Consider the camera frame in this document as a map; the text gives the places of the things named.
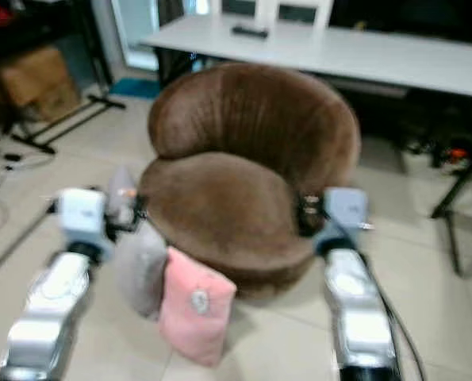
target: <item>pink pillow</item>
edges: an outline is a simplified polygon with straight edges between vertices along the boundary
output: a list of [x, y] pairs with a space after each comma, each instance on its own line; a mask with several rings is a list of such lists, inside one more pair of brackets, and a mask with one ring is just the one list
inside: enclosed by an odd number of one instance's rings
[[236, 285], [168, 248], [159, 329], [172, 347], [205, 366], [220, 362]]

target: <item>brown velvet fabric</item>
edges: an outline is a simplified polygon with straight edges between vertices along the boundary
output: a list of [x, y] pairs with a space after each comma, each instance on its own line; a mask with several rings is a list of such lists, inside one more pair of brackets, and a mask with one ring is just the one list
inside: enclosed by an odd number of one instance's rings
[[344, 100], [295, 71], [229, 63], [172, 83], [148, 128], [159, 158], [140, 192], [167, 239], [228, 276], [240, 296], [294, 284], [313, 258], [297, 234], [294, 195], [347, 185], [359, 156]]
[[225, 274], [240, 296], [270, 296], [313, 258], [297, 235], [290, 186], [242, 157], [207, 152], [158, 159], [140, 180], [153, 225], [172, 245]]
[[273, 169], [303, 195], [347, 184], [359, 157], [357, 120], [334, 90], [249, 63], [174, 82], [152, 107], [149, 134], [160, 157], [232, 153]]

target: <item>floor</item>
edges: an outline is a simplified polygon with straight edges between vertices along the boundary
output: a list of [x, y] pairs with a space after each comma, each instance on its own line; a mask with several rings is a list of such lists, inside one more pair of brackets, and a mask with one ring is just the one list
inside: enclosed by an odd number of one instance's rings
[[[125, 112], [111, 110], [58, 140], [59, 154], [48, 166], [5, 178], [0, 195], [11, 205], [11, 213], [0, 230], [0, 255], [59, 189], [104, 185], [118, 164], [126, 164], [138, 177], [153, 159], [146, 134], [150, 104], [124, 100]], [[9, 141], [2, 146], [6, 151], [28, 151]], [[453, 275], [438, 226], [428, 218], [451, 181], [429, 168], [428, 158], [400, 159], [376, 139], [365, 139], [355, 173], [356, 185], [370, 197], [370, 220], [375, 225], [363, 238], [363, 247], [415, 339], [429, 379], [472, 381], [472, 279]], [[472, 221], [472, 187], [457, 209]], [[472, 230], [462, 233], [470, 256]], [[49, 217], [0, 269], [0, 353], [31, 279], [61, 243], [54, 218]], [[280, 298], [235, 303], [226, 353], [214, 370], [173, 352], [154, 324], [129, 310], [114, 286], [114, 271], [111, 264], [100, 270], [67, 380], [336, 379], [320, 261]], [[418, 379], [409, 352], [403, 354], [405, 379]]]

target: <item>brown armchair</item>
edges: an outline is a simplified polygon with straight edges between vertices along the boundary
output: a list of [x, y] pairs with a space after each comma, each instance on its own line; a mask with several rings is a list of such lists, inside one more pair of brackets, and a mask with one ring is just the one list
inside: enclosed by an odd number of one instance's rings
[[140, 193], [155, 227], [228, 276], [239, 296], [293, 285], [313, 259], [297, 200], [347, 185], [358, 159], [345, 101], [307, 75], [228, 63], [171, 84], [148, 128], [158, 159]]

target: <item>blue mat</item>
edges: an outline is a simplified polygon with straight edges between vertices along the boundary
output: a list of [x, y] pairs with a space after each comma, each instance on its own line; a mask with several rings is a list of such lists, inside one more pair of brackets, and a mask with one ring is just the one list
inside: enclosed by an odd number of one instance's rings
[[154, 99], [159, 94], [159, 84], [156, 81], [147, 79], [123, 78], [112, 86], [110, 94]]

